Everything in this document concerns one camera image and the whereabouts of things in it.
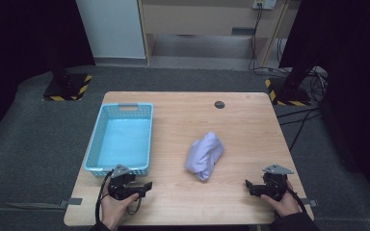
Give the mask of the black stand with striped base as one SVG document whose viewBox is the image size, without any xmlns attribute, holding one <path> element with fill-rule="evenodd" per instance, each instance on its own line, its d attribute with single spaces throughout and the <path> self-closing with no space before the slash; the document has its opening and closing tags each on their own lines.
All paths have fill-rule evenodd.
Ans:
<svg viewBox="0 0 370 231">
<path fill-rule="evenodd" d="M 310 97 L 301 87 L 309 69 L 293 67 L 285 78 L 269 78 L 265 81 L 270 100 L 274 105 L 309 106 Z"/>
<path fill-rule="evenodd" d="M 49 61 L 48 65 L 53 76 L 43 93 L 43 99 L 47 101 L 80 100 L 92 76 L 87 73 L 69 73 L 58 61 Z"/>
</svg>

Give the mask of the white panel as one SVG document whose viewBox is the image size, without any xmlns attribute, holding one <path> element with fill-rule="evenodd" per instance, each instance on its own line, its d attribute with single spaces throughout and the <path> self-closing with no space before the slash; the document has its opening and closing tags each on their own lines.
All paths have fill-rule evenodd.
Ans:
<svg viewBox="0 0 370 231">
<path fill-rule="evenodd" d="M 145 58 L 138 0 L 76 0 L 76 4 L 95 58 Z"/>
</svg>

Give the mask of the white power strip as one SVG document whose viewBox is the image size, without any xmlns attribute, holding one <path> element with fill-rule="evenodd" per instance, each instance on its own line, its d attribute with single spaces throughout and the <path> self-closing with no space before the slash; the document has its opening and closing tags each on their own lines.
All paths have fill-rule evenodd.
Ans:
<svg viewBox="0 0 370 231">
<path fill-rule="evenodd" d="M 251 7 L 254 10 L 273 10 L 277 0 L 253 0 Z"/>
</svg>

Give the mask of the person's left hand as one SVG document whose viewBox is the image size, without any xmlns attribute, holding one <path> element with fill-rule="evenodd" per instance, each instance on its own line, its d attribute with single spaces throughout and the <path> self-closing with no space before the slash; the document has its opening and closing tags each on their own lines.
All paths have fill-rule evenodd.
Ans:
<svg viewBox="0 0 370 231">
<path fill-rule="evenodd" d="M 137 200 L 139 195 L 134 193 L 123 200 L 115 200 L 107 195 L 101 200 L 101 222 L 110 230 L 117 231 L 129 205 Z"/>
</svg>

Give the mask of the person's right hand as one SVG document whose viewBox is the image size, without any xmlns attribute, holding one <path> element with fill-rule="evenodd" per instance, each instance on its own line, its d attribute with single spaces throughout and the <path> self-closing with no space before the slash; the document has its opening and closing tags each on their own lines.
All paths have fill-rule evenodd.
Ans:
<svg viewBox="0 0 370 231">
<path fill-rule="evenodd" d="M 290 192 L 286 192 L 281 201 L 273 200 L 266 194 L 262 194 L 260 198 L 272 206 L 281 218 L 294 215 L 302 211 L 293 194 Z"/>
</svg>

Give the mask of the lilac cloth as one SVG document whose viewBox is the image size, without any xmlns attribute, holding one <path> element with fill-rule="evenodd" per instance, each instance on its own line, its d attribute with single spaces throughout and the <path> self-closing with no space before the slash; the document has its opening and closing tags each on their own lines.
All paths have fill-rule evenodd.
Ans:
<svg viewBox="0 0 370 231">
<path fill-rule="evenodd" d="M 192 143 L 185 168 L 193 172 L 197 179 L 206 181 L 224 152 L 225 147 L 219 137 L 214 132 L 208 132 L 202 139 Z"/>
</svg>

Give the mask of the light blue plastic basket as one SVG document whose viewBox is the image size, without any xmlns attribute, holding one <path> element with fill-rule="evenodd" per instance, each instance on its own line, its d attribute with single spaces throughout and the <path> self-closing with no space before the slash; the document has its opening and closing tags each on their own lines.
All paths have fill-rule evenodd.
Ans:
<svg viewBox="0 0 370 231">
<path fill-rule="evenodd" d="M 147 176 L 153 124 L 151 103 L 108 103 L 98 112 L 84 169 L 105 176 L 116 165 Z"/>
</svg>

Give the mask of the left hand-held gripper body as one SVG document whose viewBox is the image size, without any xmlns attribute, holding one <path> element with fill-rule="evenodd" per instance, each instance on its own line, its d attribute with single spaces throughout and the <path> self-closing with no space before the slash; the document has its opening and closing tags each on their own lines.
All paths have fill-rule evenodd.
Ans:
<svg viewBox="0 0 370 231">
<path fill-rule="evenodd" d="M 108 185 L 108 193 L 116 200 L 123 200 L 130 195 L 137 193 L 139 190 L 136 187 L 130 188 L 129 184 L 136 178 L 135 174 L 131 174 L 131 170 L 123 165 L 116 165 L 111 173 L 110 182 Z"/>
</svg>

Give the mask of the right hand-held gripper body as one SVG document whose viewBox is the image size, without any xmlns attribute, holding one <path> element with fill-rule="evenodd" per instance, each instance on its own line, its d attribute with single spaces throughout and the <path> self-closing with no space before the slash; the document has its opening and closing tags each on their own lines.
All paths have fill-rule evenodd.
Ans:
<svg viewBox="0 0 370 231">
<path fill-rule="evenodd" d="M 278 164 L 273 164 L 263 168 L 263 181 L 265 190 L 261 195 L 267 195 L 275 201 L 281 201 L 286 193 L 292 192 L 287 184 L 288 175 L 294 171 Z"/>
</svg>

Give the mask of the black curtain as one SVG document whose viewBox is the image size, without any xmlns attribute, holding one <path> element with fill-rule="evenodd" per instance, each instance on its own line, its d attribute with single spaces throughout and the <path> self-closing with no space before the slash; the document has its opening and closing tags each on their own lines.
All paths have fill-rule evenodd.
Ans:
<svg viewBox="0 0 370 231">
<path fill-rule="evenodd" d="M 50 70 L 43 39 L 65 67 L 94 64 L 76 0 L 0 0 L 0 121 L 18 85 Z"/>
<path fill-rule="evenodd" d="M 325 122 L 342 162 L 370 184 L 370 0 L 302 0 L 280 65 L 328 73 Z"/>
</svg>

